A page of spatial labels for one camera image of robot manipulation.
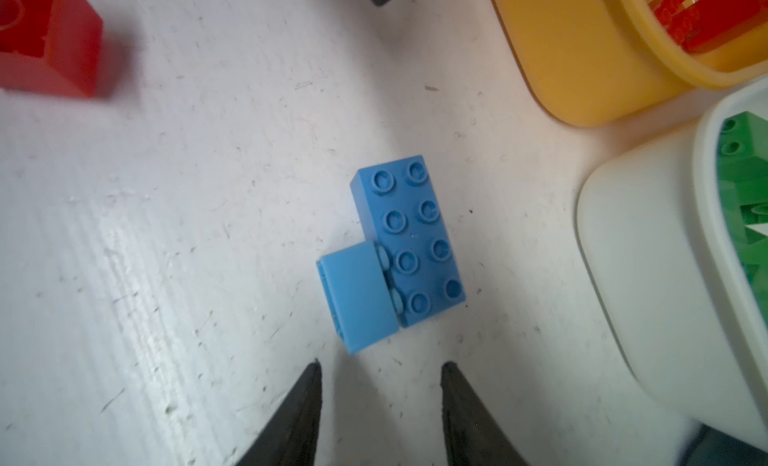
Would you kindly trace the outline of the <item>red lego brick 2x4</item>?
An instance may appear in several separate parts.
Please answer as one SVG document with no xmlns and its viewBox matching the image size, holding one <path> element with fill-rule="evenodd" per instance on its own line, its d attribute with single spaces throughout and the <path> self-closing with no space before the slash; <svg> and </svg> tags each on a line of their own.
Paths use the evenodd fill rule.
<svg viewBox="0 0 768 466">
<path fill-rule="evenodd" d="M 767 0 L 646 0 L 674 43 L 704 54 L 767 23 Z"/>
</svg>

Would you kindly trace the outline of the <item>green lego brick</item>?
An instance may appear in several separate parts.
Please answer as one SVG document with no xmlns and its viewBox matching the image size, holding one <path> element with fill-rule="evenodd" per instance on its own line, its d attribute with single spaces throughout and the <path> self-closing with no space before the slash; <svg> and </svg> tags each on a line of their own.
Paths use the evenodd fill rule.
<svg viewBox="0 0 768 466">
<path fill-rule="evenodd" d="M 767 120 L 745 111 L 722 124 L 716 172 L 731 242 L 763 317 L 767 316 Z"/>
</svg>

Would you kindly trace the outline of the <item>blue large lego cluster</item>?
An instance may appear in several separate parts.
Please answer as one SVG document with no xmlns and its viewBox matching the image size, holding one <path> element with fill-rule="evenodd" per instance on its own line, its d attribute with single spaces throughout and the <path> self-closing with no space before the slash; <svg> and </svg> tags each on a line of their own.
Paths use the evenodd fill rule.
<svg viewBox="0 0 768 466">
<path fill-rule="evenodd" d="M 408 328 L 466 300 L 453 247 L 424 158 L 358 170 L 350 184 L 364 237 L 390 259 L 387 283 Z"/>
</svg>

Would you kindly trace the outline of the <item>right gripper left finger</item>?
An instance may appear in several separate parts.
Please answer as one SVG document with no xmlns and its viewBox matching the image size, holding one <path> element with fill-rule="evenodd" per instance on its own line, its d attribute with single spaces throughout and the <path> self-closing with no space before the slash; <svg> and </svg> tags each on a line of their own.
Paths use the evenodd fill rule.
<svg viewBox="0 0 768 466">
<path fill-rule="evenodd" d="M 313 465 L 321 411 L 322 368 L 314 361 L 236 465 Z"/>
</svg>

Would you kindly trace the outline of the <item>small blue lego brick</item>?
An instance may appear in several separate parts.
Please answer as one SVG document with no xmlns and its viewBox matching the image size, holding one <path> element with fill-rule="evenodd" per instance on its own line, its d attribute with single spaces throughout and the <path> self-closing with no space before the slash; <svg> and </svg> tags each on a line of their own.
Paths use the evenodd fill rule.
<svg viewBox="0 0 768 466">
<path fill-rule="evenodd" d="M 365 241 L 321 257 L 316 263 L 335 330 L 350 354 L 397 333 L 400 329 L 386 274 L 388 253 Z"/>
</svg>

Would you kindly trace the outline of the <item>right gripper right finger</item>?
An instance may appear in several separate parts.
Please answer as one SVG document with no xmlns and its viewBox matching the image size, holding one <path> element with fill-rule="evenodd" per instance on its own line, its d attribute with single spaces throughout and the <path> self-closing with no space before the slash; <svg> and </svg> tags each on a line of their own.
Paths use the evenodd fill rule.
<svg viewBox="0 0 768 466">
<path fill-rule="evenodd" d="M 440 385 L 449 465 L 527 465 L 455 362 L 441 367 Z"/>
</svg>

